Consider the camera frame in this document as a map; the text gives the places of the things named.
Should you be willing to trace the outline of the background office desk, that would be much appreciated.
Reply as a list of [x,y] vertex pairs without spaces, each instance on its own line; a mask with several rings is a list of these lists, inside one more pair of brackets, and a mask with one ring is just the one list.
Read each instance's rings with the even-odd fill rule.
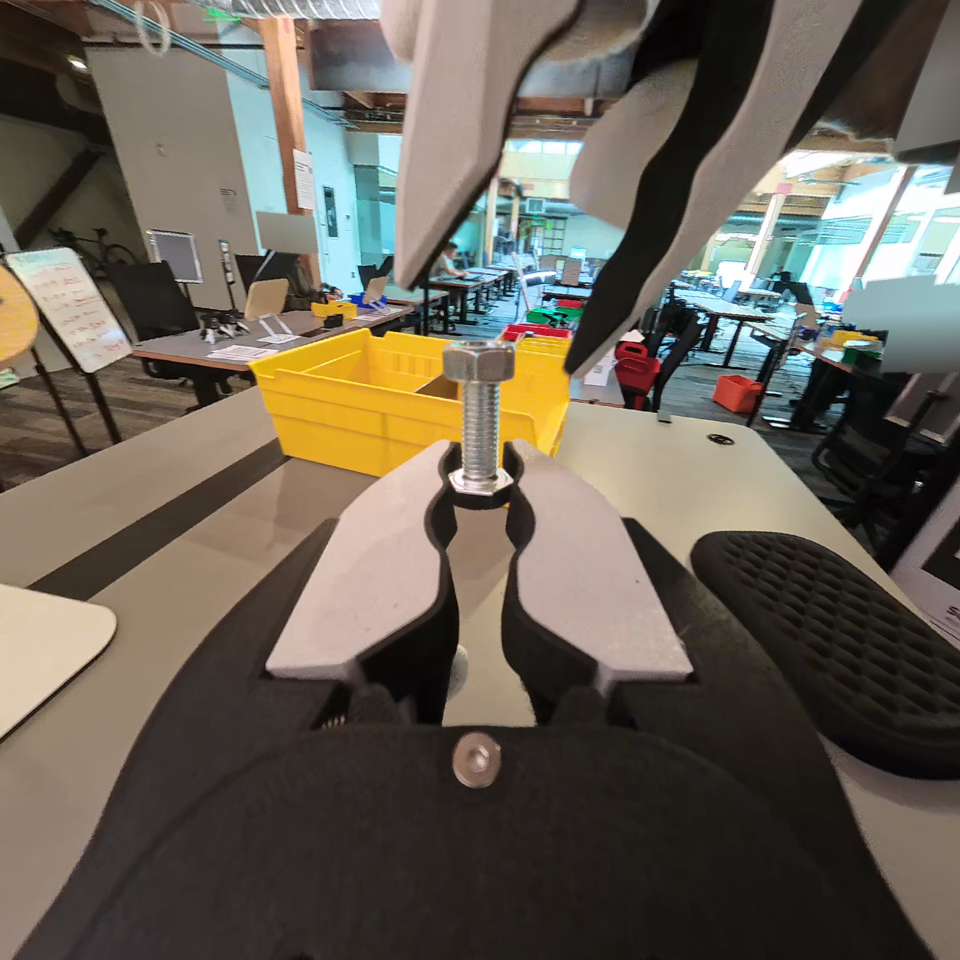
[[311,311],[292,311],[278,317],[267,316],[247,323],[247,331],[234,335],[190,330],[138,342],[133,357],[151,367],[172,364],[179,368],[201,370],[206,374],[246,374],[253,363],[273,359],[280,354],[356,330],[385,333],[397,330],[402,321],[415,314],[411,303],[388,302],[385,307],[360,308],[355,318],[340,326],[327,326],[325,318]]

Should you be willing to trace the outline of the red bin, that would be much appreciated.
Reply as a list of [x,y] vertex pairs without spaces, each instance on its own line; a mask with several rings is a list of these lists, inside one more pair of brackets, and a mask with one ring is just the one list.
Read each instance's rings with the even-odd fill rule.
[[763,384],[740,374],[719,376],[711,395],[714,403],[726,411],[749,416],[757,408]]

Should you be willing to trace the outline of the wooden document stand white base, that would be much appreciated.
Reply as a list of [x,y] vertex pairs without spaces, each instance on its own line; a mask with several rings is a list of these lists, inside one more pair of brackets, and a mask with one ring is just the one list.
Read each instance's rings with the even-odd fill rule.
[[[39,309],[2,262],[2,367],[30,352],[43,330]],[[107,607],[2,577],[1,736],[52,700],[111,644]]]

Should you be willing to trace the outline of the black framed sign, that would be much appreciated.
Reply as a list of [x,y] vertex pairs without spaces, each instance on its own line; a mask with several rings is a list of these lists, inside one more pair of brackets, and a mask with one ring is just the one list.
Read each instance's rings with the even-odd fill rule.
[[892,580],[959,648],[959,481],[956,480],[893,567]]

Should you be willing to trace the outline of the white paper floor sign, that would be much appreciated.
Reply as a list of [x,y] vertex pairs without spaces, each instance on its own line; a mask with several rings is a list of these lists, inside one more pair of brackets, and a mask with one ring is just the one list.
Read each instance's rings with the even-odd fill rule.
[[111,443],[123,441],[98,374],[133,355],[134,346],[78,254],[66,247],[6,254],[39,320],[90,391]]

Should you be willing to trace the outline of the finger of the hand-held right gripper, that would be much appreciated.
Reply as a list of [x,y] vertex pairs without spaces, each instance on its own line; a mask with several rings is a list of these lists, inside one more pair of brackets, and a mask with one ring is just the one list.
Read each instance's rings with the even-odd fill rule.
[[395,187],[394,278],[412,287],[498,171],[514,102],[577,1],[393,3],[393,57],[411,66]]
[[708,2],[678,123],[644,170],[565,361],[583,376],[807,135],[904,2]]

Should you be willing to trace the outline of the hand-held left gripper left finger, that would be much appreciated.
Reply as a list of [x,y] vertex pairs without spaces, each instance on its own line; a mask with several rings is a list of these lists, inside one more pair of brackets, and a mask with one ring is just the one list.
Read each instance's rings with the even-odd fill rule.
[[417,722],[442,723],[460,634],[448,552],[460,464],[457,442],[436,441],[343,510],[268,655],[270,678],[378,685]]

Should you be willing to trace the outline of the yellow plastic bin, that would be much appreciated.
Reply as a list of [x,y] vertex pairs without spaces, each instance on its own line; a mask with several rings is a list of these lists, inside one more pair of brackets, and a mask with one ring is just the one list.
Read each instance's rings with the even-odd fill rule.
[[[282,451],[381,477],[440,440],[462,437],[461,389],[443,374],[450,341],[366,329],[253,361]],[[520,341],[499,394],[499,445],[556,454],[570,405],[570,340]]]

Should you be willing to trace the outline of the silver hex nut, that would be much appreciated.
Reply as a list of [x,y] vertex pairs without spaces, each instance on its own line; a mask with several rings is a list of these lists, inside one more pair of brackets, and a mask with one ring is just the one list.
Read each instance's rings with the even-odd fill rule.
[[461,466],[448,474],[448,481],[454,495],[464,503],[482,503],[492,507],[502,504],[510,498],[510,489],[514,478],[505,469],[499,467],[489,476],[473,476]]

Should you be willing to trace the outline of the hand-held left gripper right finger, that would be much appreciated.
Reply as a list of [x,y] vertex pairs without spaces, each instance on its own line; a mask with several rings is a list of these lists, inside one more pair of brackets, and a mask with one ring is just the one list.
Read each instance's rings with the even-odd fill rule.
[[535,718],[572,690],[610,702],[631,684],[693,682],[694,664],[625,519],[589,482],[525,440],[503,449],[513,548],[501,648]]

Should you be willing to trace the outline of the silver hex bolt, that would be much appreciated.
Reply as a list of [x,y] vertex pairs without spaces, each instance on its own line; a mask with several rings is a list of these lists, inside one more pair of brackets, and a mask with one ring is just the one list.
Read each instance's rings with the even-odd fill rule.
[[500,469],[500,395],[515,374],[515,350],[500,341],[453,342],[442,354],[443,375],[460,386],[462,465],[469,475]]

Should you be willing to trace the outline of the person's right hand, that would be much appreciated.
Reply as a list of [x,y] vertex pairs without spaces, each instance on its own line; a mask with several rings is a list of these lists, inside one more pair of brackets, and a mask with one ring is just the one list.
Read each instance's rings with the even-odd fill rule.
[[695,79],[707,2],[582,2],[577,20],[541,56],[577,64],[633,54],[629,88],[585,135],[570,174],[572,203],[626,230],[642,174],[674,131]]

